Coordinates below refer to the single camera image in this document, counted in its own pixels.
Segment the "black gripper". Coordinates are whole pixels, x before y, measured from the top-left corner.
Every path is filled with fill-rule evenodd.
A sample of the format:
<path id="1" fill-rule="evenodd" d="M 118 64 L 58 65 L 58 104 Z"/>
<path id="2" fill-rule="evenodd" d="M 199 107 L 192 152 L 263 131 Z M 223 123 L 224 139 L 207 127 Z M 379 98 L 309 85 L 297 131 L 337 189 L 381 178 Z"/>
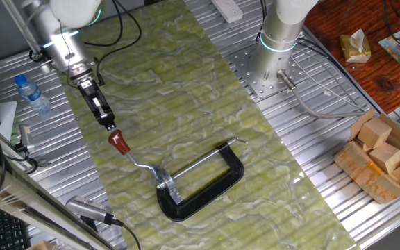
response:
<path id="1" fill-rule="evenodd" d="M 94 80 L 83 81 L 78 85 L 78 89 L 97 122 L 105 126 L 108 131 L 116 131 L 114 114 L 96 82 Z"/>

